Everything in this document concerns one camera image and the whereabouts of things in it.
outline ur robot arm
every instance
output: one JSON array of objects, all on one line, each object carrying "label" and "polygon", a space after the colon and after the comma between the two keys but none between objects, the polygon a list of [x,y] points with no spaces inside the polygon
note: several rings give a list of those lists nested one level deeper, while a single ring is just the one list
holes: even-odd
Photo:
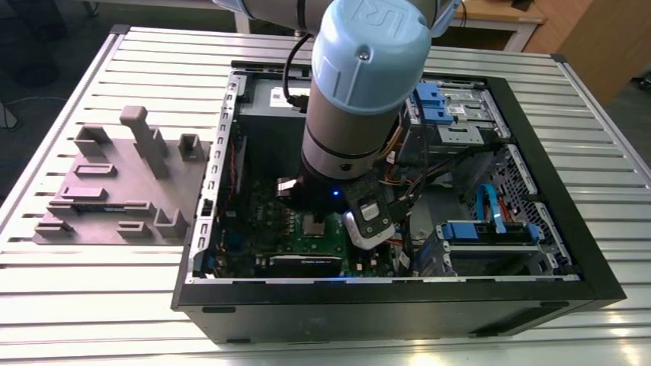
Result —
[{"label": "ur robot arm", "polygon": [[372,166],[404,100],[421,78],[431,38],[460,0],[213,0],[221,7],[317,34],[296,178],[276,196],[321,220],[344,214],[353,244],[372,249],[395,233]]}]

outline white sticker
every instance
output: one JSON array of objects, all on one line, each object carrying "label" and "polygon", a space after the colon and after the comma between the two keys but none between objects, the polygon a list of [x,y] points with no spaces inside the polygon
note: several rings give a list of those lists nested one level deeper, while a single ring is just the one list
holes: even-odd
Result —
[{"label": "white sticker", "polygon": [[411,262],[411,261],[409,261],[409,257],[405,255],[405,253],[404,253],[404,252],[400,252],[400,256],[397,257],[397,260],[400,261],[400,263],[403,264],[403,266],[404,266],[405,268],[408,268],[408,267],[409,267],[409,262]]},{"label": "white sticker", "polygon": [[463,107],[447,107],[447,111],[449,113],[457,113],[457,114],[464,114],[465,113],[465,109]]},{"label": "white sticker", "polygon": [[[307,95],[307,96],[309,96],[309,88],[289,88],[289,95]],[[292,107],[292,105],[289,103],[287,103],[285,96],[283,94],[283,88],[280,86],[276,86],[272,89],[268,106],[275,107],[275,108],[291,108]]]},{"label": "white sticker", "polygon": [[387,162],[389,164],[395,164],[396,162],[396,152],[395,151],[391,151],[387,155]]}]

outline green circuit board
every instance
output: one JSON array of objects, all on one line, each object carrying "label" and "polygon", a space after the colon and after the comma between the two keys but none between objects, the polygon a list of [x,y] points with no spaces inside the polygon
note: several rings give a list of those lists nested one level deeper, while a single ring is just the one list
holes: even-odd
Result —
[{"label": "green circuit board", "polygon": [[239,202],[237,219],[229,221],[221,233],[225,265],[220,276],[253,278],[256,260],[269,255],[341,258],[340,275],[345,277],[373,277],[388,270],[387,265],[357,263],[361,262],[357,260],[360,250],[349,243],[337,213],[328,215],[323,223],[311,224],[311,214],[288,209],[275,200],[273,194],[272,181],[251,183],[247,201]]}]

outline motherboard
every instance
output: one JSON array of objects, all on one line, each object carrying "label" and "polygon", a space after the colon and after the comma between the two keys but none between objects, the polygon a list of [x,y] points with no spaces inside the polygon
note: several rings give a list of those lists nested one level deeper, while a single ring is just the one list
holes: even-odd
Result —
[{"label": "motherboard", "polygon": [[392,271],[392,247],[355,247],[332,213],[315,215],[288,209],[275,200],[273,180],[249,181],[225,211],[217,240],[215,276],[232,278],[383,277]]}]

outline desk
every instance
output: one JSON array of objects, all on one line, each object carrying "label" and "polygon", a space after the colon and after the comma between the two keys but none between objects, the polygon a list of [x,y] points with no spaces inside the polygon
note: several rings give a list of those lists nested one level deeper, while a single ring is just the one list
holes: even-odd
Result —
[{"label": "desk", "polygon": [[[110,34],[0,208],[0,360],[192,366],[643,364],[651,359],[648,168],[572,69],[541,54],[435,47],[427,72],[504,77],[628,299],[509,338],[216,346],[169,309],[173,246],[38,246],[33,227],[84,124],[125,136],[125,104],[163,136],[209,140],[231,62],[284,62],[296,39],[132,27]],[[295,62],[308,63],[311,45]]]},{"label": "desk", "polygon": [[[465,27],[496,29],[513,32],[504,51],[521,52],[539,24],[545,22],[545,15],[535,3],[527,11],[511,7],[511,1],[504,0],[464,0],[468,9]],[[463,7],[456,10],[451,26],[460,27]]]}]

